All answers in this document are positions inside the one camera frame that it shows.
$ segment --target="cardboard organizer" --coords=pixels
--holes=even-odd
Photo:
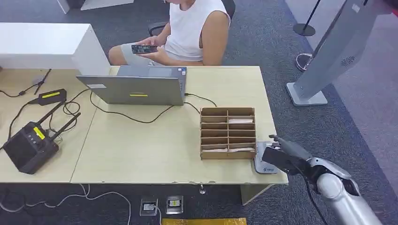
[[[255,156],[254,108],[201,109],[201,159],[253,159]]]

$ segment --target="yellow floor mat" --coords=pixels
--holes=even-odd
[[[238,218],[238,219],[163,219],[162,225],[246,225],[246,218]]]

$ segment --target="black chair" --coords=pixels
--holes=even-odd
[[[230,16],[231,20],[232,17],[234,16],[235,13],[235,2],[234,0],[221,0],[222,3],[224,4],[225,10],[227,11],[227,14]],[[155,34],[153,34],[153,32],[157,29],[163,29],[167,22],[156,22],[156,23],[152,23],[148,26],[148,32],[149,35],[151,35],[151,37]]]

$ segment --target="smartphone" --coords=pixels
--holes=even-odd
[[[131,50],[133,54],[146,54],[146,53],[154,53],[157,52],[158,46],[153,45],[132,45]]]

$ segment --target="white sleeveless shirt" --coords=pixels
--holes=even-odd
[[[196,0],[186,11],[170,3],[171,34],[165,44],[168,56],[181,61],[202,61],[200,34],[207,17],[214,11],[228,15],[221,0]]]

